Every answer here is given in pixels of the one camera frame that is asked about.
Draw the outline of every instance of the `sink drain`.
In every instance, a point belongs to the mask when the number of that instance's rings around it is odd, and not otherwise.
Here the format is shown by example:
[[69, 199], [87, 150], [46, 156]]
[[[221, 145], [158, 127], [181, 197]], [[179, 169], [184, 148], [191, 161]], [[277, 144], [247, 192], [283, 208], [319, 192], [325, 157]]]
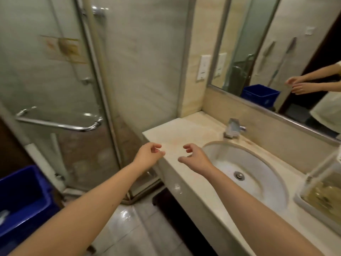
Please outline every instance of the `sink drain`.
[[233, 176], [239, 181], [245, 180], [244, 174], [241, 172], [234, 172]]

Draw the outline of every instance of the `white sink basin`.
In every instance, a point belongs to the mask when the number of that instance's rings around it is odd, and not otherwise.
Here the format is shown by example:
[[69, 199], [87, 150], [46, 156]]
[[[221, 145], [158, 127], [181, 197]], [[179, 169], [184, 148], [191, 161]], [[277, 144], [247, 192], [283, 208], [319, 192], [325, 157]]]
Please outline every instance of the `white sink basin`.
[[284, 182], [253, 152], [228, 142], [211, 142], [203, 150], [215, 167], [273, 211], [286, 208]]

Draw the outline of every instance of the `marble countertop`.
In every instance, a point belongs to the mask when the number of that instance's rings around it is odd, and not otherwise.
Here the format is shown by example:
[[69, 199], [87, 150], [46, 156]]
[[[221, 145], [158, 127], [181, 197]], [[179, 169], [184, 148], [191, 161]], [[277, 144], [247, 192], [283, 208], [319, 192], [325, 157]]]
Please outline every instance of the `marble countertop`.
[[[147, 130], [143, 135], [150, 142], [162, 144], [162, 150], [166, 151], [165, 160], [170, 166], [172, 166], [194, 193], [197, 194], [221, 224], [232, 233], [245, 250], [250, 255], [255, 255], [233, 223], [209, 182], [177, 160], [179, 156], [186, 154], [182, 148], [184, 144], [195, 143], [203, 147], [212, 141], [223, 141], [224, 130], [224, 124], [200, 111], [185, 118], [177, 118]], [[228, 142], [239, 144], [256, 153], [282, 177], [288, 189], [289, 201], [287, 208], [277, 213], [310, 240], [326, 256], [341, 255], [341, 237], [309, 213], [305, 212], [293, 201], [295, 192], [305, 180], [305, 175], [245, 137]]]

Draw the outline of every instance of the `faucet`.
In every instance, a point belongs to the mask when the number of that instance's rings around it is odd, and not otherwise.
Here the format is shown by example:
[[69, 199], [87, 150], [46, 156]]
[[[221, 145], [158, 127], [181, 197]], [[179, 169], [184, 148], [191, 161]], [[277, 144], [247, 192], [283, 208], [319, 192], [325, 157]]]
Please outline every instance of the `faucet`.
[[238, 119], [230, 118], [224, 132], [224, 138], [238, 138], [240, 136], [240, 131], [246, 131], [246, 127], [241, 126]]

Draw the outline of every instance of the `blue trash can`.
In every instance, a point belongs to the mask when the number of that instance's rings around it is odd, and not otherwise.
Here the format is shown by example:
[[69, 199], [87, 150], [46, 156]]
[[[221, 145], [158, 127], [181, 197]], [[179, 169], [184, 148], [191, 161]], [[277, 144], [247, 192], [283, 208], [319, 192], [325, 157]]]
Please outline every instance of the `blue trash can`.
[[241, 97], [252, 101], [262, 107], [270, 108], [274, 105], [280, 91], [276, 91], [261, 84], [245, 87], [241, 93]]
[[9, 254], [60, 208], [52, 186], [36, 166], [28, 166], [0, 180], [0, 211], [9, 215], [0, 225], [0, 256]]

